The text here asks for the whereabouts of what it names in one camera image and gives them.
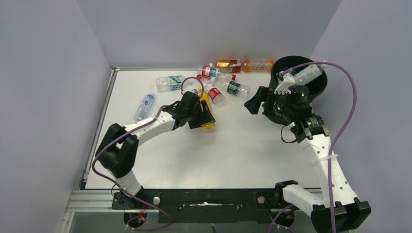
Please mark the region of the clear bottle white blue label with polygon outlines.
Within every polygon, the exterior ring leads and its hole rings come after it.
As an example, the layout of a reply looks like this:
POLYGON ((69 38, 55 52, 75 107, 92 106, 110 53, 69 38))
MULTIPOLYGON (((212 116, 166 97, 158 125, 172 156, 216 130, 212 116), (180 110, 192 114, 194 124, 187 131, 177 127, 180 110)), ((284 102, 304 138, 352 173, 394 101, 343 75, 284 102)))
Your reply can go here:
POLYGON ((311 81, 322 75, 326 65, 324 64, 314 64, 309 65, 297 74, 293 75, 296 85, 306 85, 311 81))

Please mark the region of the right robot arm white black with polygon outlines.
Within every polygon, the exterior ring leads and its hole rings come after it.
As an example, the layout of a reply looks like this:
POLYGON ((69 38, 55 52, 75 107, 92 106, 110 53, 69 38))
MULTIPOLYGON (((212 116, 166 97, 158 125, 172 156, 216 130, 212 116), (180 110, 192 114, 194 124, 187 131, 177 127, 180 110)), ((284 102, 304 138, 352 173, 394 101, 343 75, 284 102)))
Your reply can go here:
POLYGON ((337 155, 330 152, 329 130, 322 117, 315 114, 306 86, 291 86, 285 94, 260 86, 244 106, 252 114, 263 107, 263 114, 273 122, 287 127, 295 142, 307 155, 322 197, 318 197, 290 180, 275 185, 274 203, 279 207, 292 204, 307 214, 318 233, 338 233, 357 229, 371 214, 367 201, 360 201, 347 181, 337 155))

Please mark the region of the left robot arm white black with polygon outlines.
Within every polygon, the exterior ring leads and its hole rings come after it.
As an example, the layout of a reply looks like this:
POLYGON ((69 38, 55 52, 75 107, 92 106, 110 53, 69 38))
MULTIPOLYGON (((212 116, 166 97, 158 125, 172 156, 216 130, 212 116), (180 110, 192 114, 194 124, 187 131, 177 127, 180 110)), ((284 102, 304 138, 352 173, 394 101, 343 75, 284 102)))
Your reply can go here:
POLYGON ((99 162, 111 174, 104 177, 117 185, 125 194, 135 196, 143 186, 137 180, 133 167, 139 146, 166 132, 188 125, 196 129, 215 118, 205 100, 192 92, 185 93, 181 100, 160 107, 154 117, 137 123, 121 126, 112 124, 106 131, 92 162, 92 170, 99 162))

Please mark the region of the clear blue water bottle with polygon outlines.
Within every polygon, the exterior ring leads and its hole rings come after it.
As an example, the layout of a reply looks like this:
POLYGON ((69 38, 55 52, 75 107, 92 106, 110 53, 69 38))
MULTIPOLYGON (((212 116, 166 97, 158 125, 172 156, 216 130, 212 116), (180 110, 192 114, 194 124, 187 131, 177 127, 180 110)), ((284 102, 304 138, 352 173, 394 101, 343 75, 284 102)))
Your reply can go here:
POLYGON ((151 92, 144 96, 142 102, 140 103, 138 109, 136 110, 134 114, 133 121, 135 123, 144 120, 149 115, 154 101, 155 101, 154 93, 151 92))

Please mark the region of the yellow juice bottle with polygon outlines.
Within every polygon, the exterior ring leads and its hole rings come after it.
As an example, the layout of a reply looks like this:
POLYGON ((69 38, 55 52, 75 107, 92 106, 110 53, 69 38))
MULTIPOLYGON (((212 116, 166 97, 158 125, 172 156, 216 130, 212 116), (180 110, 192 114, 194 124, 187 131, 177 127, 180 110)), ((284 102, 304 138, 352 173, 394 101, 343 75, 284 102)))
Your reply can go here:
POLYGON ((201 125, 201 129, 205 132, 213 131, 215 129, 215 119, 212 115, 208 95, 204 93, 201 96, 200 101, 203 109, 203 115, 206 118, 206 123, 201 125))

